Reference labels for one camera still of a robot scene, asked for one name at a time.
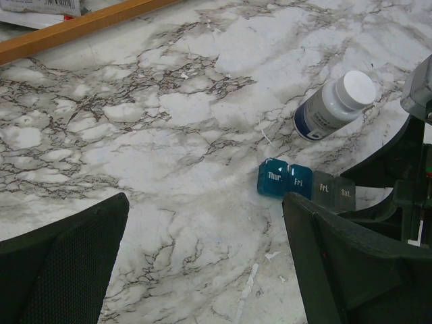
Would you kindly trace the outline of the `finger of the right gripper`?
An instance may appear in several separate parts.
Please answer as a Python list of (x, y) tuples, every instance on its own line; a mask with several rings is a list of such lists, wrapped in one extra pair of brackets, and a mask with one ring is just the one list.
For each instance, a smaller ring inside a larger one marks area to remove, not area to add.
[(419, 239), (421, 212), (414, 192), (410, 190), (393, 189), (387, 198), (372, 207), (338, 215), (397, 241)]
[(340, 175), (357, 186), (393, 186), (414, 182), (425, 168), (425, 122), (409, 117), (398, 133), (378, 151)]

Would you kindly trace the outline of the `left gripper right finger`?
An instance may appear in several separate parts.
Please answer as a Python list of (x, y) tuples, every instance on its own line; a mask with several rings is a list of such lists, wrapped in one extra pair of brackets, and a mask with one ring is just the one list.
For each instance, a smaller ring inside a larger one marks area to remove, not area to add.
[(431, 251), (296, 193), (283, 218), (308, 323), (430, 323)]

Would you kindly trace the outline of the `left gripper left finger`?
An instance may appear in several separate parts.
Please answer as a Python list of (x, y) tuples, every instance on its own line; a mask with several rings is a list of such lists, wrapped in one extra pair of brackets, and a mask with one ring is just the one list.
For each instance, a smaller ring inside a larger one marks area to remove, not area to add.
[(130, 204), (121, 192), (1, 242), (2, 323), (97, 323)]

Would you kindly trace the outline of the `white pill bottle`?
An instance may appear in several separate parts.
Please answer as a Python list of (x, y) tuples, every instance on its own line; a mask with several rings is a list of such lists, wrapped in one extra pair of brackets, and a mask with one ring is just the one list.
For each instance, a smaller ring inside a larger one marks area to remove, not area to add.
[(294, 112), (294, 128), (304, 139), (318, 142), (356, 120), (376, 97), (373, 81), (352, 70), (325, 83)]

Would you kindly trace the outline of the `blue and grey pill organizer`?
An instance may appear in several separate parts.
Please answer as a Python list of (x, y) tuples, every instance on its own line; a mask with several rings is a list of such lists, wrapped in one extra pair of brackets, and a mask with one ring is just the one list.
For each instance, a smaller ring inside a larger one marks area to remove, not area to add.
[(257, 192), (273, 198), (295, 192), (334, 213), (356, 210), (356, 186), (352, 180), (274, 158), (259, 165)]

